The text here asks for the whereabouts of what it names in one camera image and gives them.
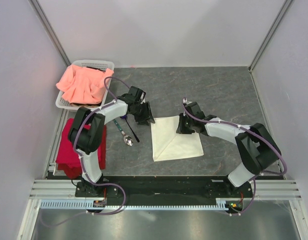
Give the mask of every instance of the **plastic basket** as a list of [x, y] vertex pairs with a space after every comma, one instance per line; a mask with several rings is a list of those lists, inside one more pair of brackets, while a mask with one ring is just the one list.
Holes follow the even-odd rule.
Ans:
[[[101, 61], [101, 60], [76, 60], [72, 63], [73, 65], [80, 66], [80, 67], [92, 67], [92, 68], [97, 68], [102, 71], [105, 71], [106, 69], [111, 69], [114, 70], [114, 63], [111, 61]], [[57, 99], [56, 99], [56, 106], [60, 109], [66, 109], [70, 110], [72, 112], [77, 111], [80, 107], [79, 106], [71, 106], [71, 104], [64, 100], [62, 98], [63, 96], [63, 91], [59, 91]], [[108, 91], [105, 92], [103, 100], [106, 99], [106, 96], [108, 94]]]

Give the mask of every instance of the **red cloth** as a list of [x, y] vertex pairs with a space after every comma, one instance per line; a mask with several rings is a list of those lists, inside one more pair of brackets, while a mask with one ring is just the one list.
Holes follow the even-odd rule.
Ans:
[[[68, 134], [70, 132], [74, 119], [70, 118], [62, 131], [59, 149], [56, 157], [56, 163], [58, 164], [58, 170], [63, 170], [70, 179], [75, 179], [82, 174], [82, 167], [79, 159], [79, 155], [74, 152], [72, 143], [68, 140]], [[103, 129], [102, 142], [97, 149], [98, 164], [100, 169], [105, 169], [106, 155], [106, 126]]]

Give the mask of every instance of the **pink towel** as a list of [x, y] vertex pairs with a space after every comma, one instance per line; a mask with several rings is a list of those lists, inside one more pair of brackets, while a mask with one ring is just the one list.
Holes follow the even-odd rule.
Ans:
[[69, 103], [99, 104], [106, 91], [104, 78], [112, 76], [113, 70], [105, 72], [76, 65], [67, 67], [56, 87], [63, 91], [62, 98]]

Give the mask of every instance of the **folded white cloth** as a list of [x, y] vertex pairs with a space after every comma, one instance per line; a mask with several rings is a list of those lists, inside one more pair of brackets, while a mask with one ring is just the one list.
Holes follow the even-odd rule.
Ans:
[[198, 133], [177, 134], [179, 116], [155, 118], [151, 123], [154, 162], [203, 156]]

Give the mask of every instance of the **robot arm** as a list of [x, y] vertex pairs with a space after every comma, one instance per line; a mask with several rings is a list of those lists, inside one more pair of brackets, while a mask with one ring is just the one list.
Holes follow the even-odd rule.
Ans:
[[211, 121], [211, 123], [203, 123], [192, 119], [185, 113], [181, 113], [176, 130], [178, 134], [196, 132], [210, 137], [217, 137], [237, 145], [242, 163], [227, 176], [228, 181], [234, 188], [240, 187], [255, 175], [259, 175], [278, 160], [276, 154], [264, 142], [243, 130], [250, 130], [263, 137], [281, 154], [273, 138], [261, 123], [256, 123], [252, 126], [241, 125], [241, 129], [232, 125], [219, 124], [223, 120], [214, 115], [205, 116], [197, 102], [184, 102], [184, 107], [192, 116]]
[[100, 107], [98, 111], [91, 115], [86, 122], [86, 124], [90, 124], [90, 129], [82, 128], [77, 138], [83, 121], [91, 113], [91, 110], [85, 107], [78, 109], [69, 131], [68, 139], [74, 146], [77, 138], [76, 150], [79, 152], [82, 177], [84, 180], [93, 183], [103, 180], [102, 171], [99, 167], [97, 149], [102, 141], [105, 124], [126, 114], [132, 114], [136, 123], [140, 125], [155, 123], [150, 103], [148, 101], [145, 102], [145, 95], [146, 93], [143, 90], [132, 86], [128, 93]]

